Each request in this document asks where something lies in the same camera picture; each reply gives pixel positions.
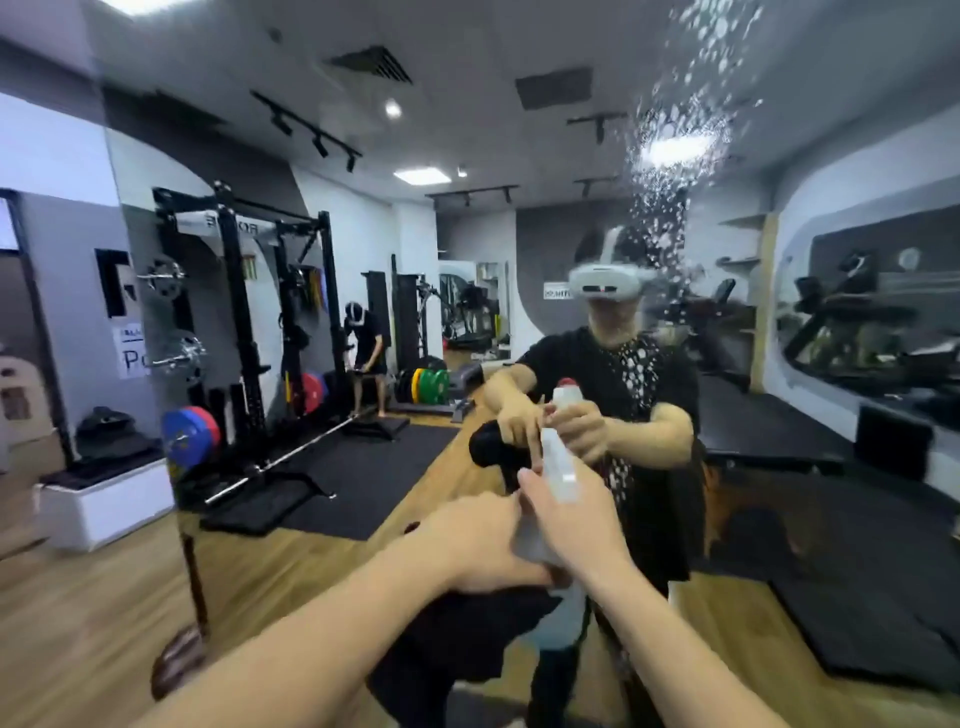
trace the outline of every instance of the hand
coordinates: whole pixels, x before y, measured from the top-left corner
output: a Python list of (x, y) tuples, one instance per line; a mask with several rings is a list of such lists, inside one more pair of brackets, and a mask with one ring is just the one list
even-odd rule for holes
[(540, 428), (543, 425), (543, 408), (533, 404), (530, 398), (517, 393), (503, 403), (496, 416), (500, 438), (504, 445), (530, 450), (531, 467), (543, 471), (543, 448), (540, 444)]
[(607, 420), (591, 401), (570, 404), (561, 410), (548, 404), (543, 425), (557, 430), (566, 448), (588, 465), (595, 465), (607, 454), (610, 443)]
[(580, 486), (575, 501), (558, 502), (533, 471), (520, 471), (520, 490), (533, 506), (547, 543), (573, 575), (589, 585), (592, 576), (629, 567), (632, 560), (610, 489), (581, 460), (574, 458), (574, 465)]
[(406, 538), (420, 540), (425, 563), (438, 563), (446, 586), (458, 592), (553, 586), (547, 567), (512, 551), (520, 511), (519, 493), (463, 497), (443, 505)]

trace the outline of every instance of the black t-shirt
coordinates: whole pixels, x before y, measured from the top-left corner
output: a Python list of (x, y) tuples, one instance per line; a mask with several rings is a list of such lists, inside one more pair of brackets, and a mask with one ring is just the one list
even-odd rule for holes
[(355, 334), (357, 337), (357, 353), (354, 361), (358, 367), (362, 367), (373, 354), (373, 349), (376, 347), (376, 337), (382, 335), (380, 323), (370, 311), (367, 311), (364, 322), (360, 326), (354, 326), (347, 319), (344, 319), (344, 336), (349, 338), (351, 334)]
[[(588, 328), (579, 328), (544, 337), (518, 363), (537, 376), (530, 393), (533, 401), (540, 397), (550, 401), (557, 383), (569, 377), (605, 417), (645, 423), (653, 408), (665, 402), (689, 414), (699, 431), (693, 363), (683, 350), (662, 348), (648, 335), (606, 350)], [(637, 565), (658, 587), (665, 588), (667, 580), (686, 579), (689, 572), (669, 474), (615, 457), (609, 458), (604, 471)]]

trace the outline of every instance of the bare legs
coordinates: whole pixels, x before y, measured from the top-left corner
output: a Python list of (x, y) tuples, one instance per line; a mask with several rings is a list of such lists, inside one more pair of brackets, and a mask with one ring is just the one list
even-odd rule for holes
[[(359, 415), (363, 400), (363, 376), (351, 375), (353, 378), (353, 414)], [(374, 375), (376, 379), (377, 416), (387, 416), (387, 378), (384, 375)]]

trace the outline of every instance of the ceiling vent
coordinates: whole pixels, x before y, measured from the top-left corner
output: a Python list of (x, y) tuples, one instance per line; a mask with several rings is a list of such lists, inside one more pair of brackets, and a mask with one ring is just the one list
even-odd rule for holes
[(520, 103), (528, 111), (579, 104), (593, 95), (593, 69), (567, 68), (543, 76), (526, 76), (515, 83)]
[(369, 73), (379, 76), (381, 79), (396, 81), (400, 84), (413, 83), (413, 79), (403, 70), (400, 61), (382, 45), (372, 45), (362, 51), (337, 56), (327, 63), (357, 73)]
[(217, 127), (227, 123), (219, 116), (198, 109), (192, 104), (163, 93), (163, 91), (153, 91), (141, 95), (137, 100), (137, 106), (145, 116), (160, 117), (177, 126), (203, 132), (214, 131)]

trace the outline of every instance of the spotlight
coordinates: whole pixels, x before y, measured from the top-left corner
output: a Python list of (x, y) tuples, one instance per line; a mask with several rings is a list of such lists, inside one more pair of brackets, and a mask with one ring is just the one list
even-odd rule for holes
[(275, 127), (280, 129), (287, 136), (294, 135), (293, 127), (283, 120), (283, 115), (279, 111), (274, 110), (274, 115), (270, 117), (270, 121)]
[(324, 146), (324, 140), (321, 138), (319, 134), (316, 134), (313, 137), (313, 146), (317, 148), (317, 151), (320, 152), (320, 156), (323, 157), (324, 159), (330, 156), (330, 153), (326, 150), (326, 147)]

